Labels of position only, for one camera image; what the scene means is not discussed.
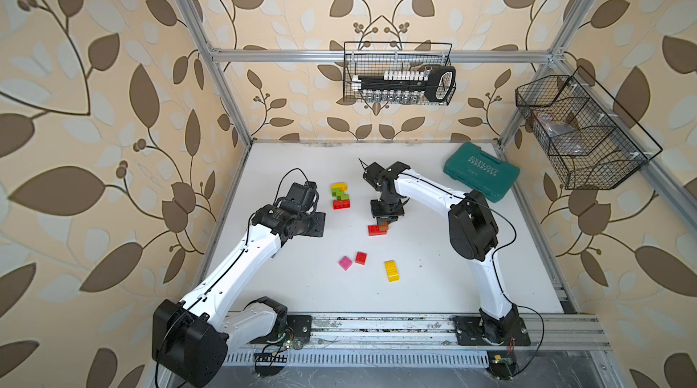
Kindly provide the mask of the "long red lego front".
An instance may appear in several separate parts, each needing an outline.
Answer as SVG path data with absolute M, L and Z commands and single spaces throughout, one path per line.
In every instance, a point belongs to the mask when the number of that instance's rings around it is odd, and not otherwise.
M 381 228 L 378 225 L 370 225 L 368 226 L 368 235 L 370 237 L 377 237 L 377 236 L 384 236 L 388 233 L 388 230 L 386 228 Z

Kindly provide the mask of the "small red lego brick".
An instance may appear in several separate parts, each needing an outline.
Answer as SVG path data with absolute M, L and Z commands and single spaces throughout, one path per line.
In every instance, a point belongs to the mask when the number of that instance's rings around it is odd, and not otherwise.
M 358 252 L 355 258 L 355 262 L 361 266 L 365 266 L 367 261 L 367 254 L 363 252 Z

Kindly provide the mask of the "pink lego brick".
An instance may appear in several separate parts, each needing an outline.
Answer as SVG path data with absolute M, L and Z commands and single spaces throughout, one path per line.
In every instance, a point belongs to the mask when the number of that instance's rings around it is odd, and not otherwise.
M 343 257 L 343 258 L 339 261 L 339 266 L 340 266 L 344 271 L 347 271 L 347 270 L 352 266 L 352 264 L 353 264 L 353 262 L 352 262 L 348 257 Z

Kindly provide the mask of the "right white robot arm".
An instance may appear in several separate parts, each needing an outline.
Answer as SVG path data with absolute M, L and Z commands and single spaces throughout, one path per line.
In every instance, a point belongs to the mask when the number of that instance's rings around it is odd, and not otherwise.
M 384 168 L 377 162 L 362 163 L 363 179 L 379 193 L 370 201 L 370 212 L 379 225 L 391 224 L 405 215 L 413 200 L 448 220 L 449 242 L 455 252 L 470 262 L 480 297 L 479 313 L 484 329 L 504 335 L 519 320 L 517 306 L 509 300 L 497 273 L 494 253 L 499 227 L 484 195 L 437 184 L 395 162 Z

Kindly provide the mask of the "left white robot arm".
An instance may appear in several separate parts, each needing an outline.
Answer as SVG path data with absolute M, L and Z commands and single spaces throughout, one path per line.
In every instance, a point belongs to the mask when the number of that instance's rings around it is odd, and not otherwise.
M 230 309 L 243 289 L 294 237 L 322 237 L 326 215 L 317 210 L 313 181 L 294 183 L 288 194 L 253 212 L 239 246 L 179 302 L 164 300 L 152 318 L 152 359 L 185 384 L 204 387 L 228 353 L 250 344 L 285 346 L 292 339 L 287 306 L 258 298 L 236 315 Z

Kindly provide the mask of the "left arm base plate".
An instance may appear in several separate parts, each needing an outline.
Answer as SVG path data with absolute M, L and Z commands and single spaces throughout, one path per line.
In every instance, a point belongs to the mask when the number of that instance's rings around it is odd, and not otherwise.
M 305 346 L 310 342 L 312 333 L 311 315 L 286 315 L 277 321 L 272 331 L 265 336 L 250 341 L 250 344 L 281 344 L 282 342 L 300 342 Z

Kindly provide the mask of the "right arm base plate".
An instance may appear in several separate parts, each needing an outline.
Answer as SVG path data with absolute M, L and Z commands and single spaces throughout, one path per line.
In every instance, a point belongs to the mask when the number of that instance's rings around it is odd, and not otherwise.
M 531 346 L 525 322 L 515 312 L 501 319 L 486 313 L 452 318 L 459 346 Z

